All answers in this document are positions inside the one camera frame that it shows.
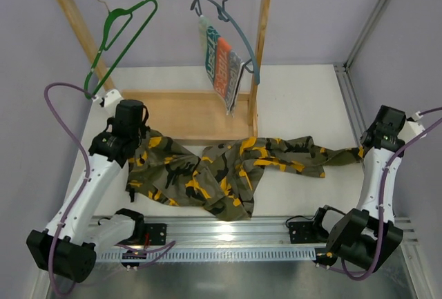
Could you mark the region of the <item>camouflage yellow green trousers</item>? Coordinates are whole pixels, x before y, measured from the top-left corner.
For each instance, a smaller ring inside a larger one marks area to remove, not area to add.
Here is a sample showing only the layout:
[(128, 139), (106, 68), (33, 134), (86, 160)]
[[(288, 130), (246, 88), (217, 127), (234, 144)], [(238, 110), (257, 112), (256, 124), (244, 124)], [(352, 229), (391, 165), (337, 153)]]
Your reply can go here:
[(196, 155), (158, 131), (143, 139), (128, 161), (126, 190), (167, 206), (200, 207), (222, 221), (248, 220), (254, 195), (268, 167), (323, 178), (325, 166), (363, 160), (361, 147), (333, 150), (311, 136), (248, 137), (206, 147)]

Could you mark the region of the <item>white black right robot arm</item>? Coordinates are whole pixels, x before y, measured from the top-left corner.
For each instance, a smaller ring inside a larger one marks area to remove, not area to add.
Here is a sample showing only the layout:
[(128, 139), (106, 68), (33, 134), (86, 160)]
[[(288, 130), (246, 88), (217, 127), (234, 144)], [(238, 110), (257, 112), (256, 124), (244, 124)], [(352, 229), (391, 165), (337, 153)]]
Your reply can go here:
[(354, 280), (364, 280), (376, 272), (403, 239), (403, 230), (394, 223), (393, 194), (396, 173), (405, 149), (426, 136), (422, 112), (405, 112), (381, 106), (374, 121), (363, 132), (364, 179), (358, 204), (328, 231), (325, 252), (314, 264), (337, 270), (337, 261), (359, 267), (359, 271), (339, 269)]

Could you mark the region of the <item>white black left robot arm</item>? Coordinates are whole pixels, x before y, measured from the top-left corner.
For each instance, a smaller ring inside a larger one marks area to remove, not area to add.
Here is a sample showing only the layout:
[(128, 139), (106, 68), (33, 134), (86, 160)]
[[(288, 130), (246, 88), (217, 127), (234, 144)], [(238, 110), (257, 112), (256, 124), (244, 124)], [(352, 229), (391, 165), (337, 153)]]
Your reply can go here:
[(36, 265), (75, 283), (87, 279), (97, 255), (119, 243), (138, 243), (144, 236), (144, 216), (120, 209), (94, 230), (89, 222), (104, 193), (146, 137), (148, 111), (142, 102), (123, 99), (107, 127), (92, 140), (83, 177), (58, 214), (43, 231), (26, 239)]

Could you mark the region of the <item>blue-grey clothes hanger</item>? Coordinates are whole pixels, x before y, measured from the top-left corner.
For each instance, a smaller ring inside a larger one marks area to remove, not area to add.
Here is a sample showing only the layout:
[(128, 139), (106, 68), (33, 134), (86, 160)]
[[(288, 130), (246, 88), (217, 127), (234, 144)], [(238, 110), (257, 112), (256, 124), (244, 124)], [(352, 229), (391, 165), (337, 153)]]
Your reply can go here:
[[(200, 1), (201, 0), (193, 0), (190, 7), (190, 10), (194, 11), (199, 17), (202, 16)], [(228, 0), (222, 0), (222, 4), (219, 4), (214, 0), (205, 0), (205, 1), (208, 1), (209, 3), (213, 4), (216, 7), (218, 13), (218, 19), (220, 21), (223, 21), (225, 23), (230, 23), (236, 29), (236, 32), (239, 34), (243, 44), (245, 45), (250, 55), (250, 59), (245, 62), (244, 65), (245, 69), (253, 75), (253, 83), (258, 85), (260, 83), (260, 68), (258, 67), (258, 61), (256, 59), (255, 52), (252, 50), (249, 40), (243, 33), (240, 26), (237, 24), (234, 18), (225, 10), (225, 3)]]

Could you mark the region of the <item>wooden clothes rack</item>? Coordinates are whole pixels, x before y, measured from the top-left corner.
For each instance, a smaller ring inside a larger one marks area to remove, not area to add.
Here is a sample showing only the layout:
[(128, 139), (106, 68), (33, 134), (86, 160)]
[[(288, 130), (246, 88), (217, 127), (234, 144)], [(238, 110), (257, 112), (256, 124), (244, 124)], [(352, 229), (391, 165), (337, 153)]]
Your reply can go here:
[[(99, 42), (95, 42), (75, 0), (57, 0), (83, 48), (90, 68), (84, 88), (90, 94), (117, 89), (123, 97), (136, 99), (149, 111), (148, 124), (165, 136), (193, 145), (203, 145), (252, 137), (258, 133), (258, 85), (244, 66), (244, 74), (233, 115), (226, 114), (222, 99), (215, 93), (204, 67), (198, 31), (198, 18), (190, 10), (193, 0), (172, 0), (172, 26), (181, 28), (184, 19), (191, 21), (187, 50), (196, 53), (196, 67), (122, 68), (121, 61), (130, 47), (142, 37), (147, 50), (169, 53), (166, 43), (181, 46), (184, 37), (169, 32), (160, 21), (165, 5), (160, 0), (137, 0), (134, 4), (108, 10)], [(232, 46), (244, 64), (250, 55), (236, 29), (220, 21), (216, 7), (200, 1), (205, 16)], [(234, 18), (249, 40), (261, 68), (270, 0), (228, 0), (225, 10)]]

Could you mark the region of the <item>colourful printed cloth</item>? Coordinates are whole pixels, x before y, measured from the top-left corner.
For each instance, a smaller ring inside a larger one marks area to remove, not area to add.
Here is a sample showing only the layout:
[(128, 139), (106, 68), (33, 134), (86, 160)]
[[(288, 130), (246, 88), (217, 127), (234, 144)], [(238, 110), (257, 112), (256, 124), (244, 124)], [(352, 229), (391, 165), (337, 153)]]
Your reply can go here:
[(203, 15), (198, 18), (198, 31), (208, 80), (224, 102), (226, 114), (233, 115), (244, 74), (244, 62)]

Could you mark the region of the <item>aluminium corner frame profile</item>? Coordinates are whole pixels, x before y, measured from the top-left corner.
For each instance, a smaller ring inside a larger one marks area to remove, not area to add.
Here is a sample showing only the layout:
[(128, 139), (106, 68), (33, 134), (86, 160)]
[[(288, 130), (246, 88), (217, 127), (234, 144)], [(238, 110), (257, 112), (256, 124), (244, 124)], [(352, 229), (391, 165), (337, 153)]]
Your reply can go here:
[(334, 64), (334, 71), (340, 88), (347, 118), (352, 130), (354, 141), (359, 143), (360, 136), (366, 129), (366, 123), (363, 118), (363, 112), (356, 95), (354, 83), (352, 81), (351, 70), (354, 67), (358, 56), (369, 41), (372, 33), (375, 31), (384, 12), (387, 10), (391, 0), (377, 0), (374, 8), (371, 10), (361, 32), (352, 46), (347, 59), (343, 63)]

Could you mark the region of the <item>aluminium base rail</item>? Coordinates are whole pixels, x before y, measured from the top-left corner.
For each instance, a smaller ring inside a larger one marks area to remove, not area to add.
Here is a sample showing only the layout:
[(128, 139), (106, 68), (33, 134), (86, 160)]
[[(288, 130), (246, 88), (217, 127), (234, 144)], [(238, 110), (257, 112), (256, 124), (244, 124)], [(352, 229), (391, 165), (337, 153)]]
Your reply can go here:
[(247, 221), (223, 222), (209, 217), (147, 217), (148, 224), (165, 224), (164, 241), (175, 248), (288, 247), (291, 245), (285, 217), (254, 217)]

